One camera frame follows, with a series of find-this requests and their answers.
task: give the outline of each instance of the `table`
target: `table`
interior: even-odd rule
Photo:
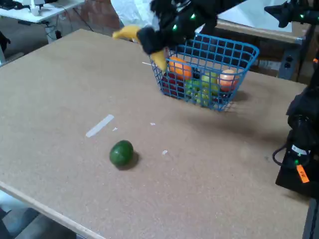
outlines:
[[[53,18],[68,9],[84,4],[84,2],[85,0],[59,0],[58,2],[48,3],[43,6],[39,16],[34,16],[27,8],[20,10],[4,10],[0,8],[0,16],[11,17],[32,23],[43,23],[46,21],[47,27],[45,28],[45,31],[47,33],[48,42],[51,43],[54,39],[56,39],[56,20]],[[0,49],[0,66],[3,63],[5,63],[5,57]]]
[[[279,43],[284,45],[285,52],[282,57],[278,77],[290,79],[295,72],[298,61],[300,62],[299,70],[301,69],[309,42],[315,30],[315,27],[309,24],[300,24],[297,22],[293,22],[292,24],[293,32],[291,33],[258,29],[224,20],[219,20],[216,27],[223,30],[261,37],[274,42],[274,44]]]
[[[1,67],[0,189],[87,238],[301,238],[308,202],[275,185],[271,154],[305,85],[248,72],[218,113],[162,95],[143,62],[79,30]],[[108,159],[122,139],[140,156],[126,171]]]

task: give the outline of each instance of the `green lime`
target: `green lime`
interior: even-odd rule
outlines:
[[[115,166],[125,166],[133,158],[133,145],[127,140],[117,142],[110,151],[110,161]]]

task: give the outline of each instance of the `yellow banana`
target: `yellow banana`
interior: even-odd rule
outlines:
[[[164,50],[151,54],[151,59],[162,71],[165,72],[167,70],[167,62],[165,59]]]
[[[140,30],[140,27],[135,25],[124,26],[121,30],[113,32],[112,37],[114,39],[119,38],[129,38],[134,39],[137,42],[140,42],[137,37],[137,32]]]
[[[140,43],[138,37],[137,37],[137,32],[140,30],[140,27],[135,26],[135,25],[129,25],[129,26],[124,26],[121,30],[115,31],[112,35],[114,39],[119,39],[119,38],[129,38],[129,39],[134,39],[138,43]],[[167,69],[167,62],[165,59],[164,55],[164,50],[155,52],[151,54],[151,59],[155,62],[155,64],[162,70],[166,71]]]

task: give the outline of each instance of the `black device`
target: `black device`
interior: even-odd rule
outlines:
[[[18,1],[0,0],[0,8],[5,10],[22,9],[24,6]]]

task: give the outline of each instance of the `metal stand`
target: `metal stand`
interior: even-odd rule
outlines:
[[[297,62],[299,61],[298,76],[305,61],[305,57],[309,48],[309,43],[315,32],[315,25],[312,25],[306,34],[305,39],[300,39],[292,48],[285,50],[282,57],[278,77],[290,80],[295,72]]]

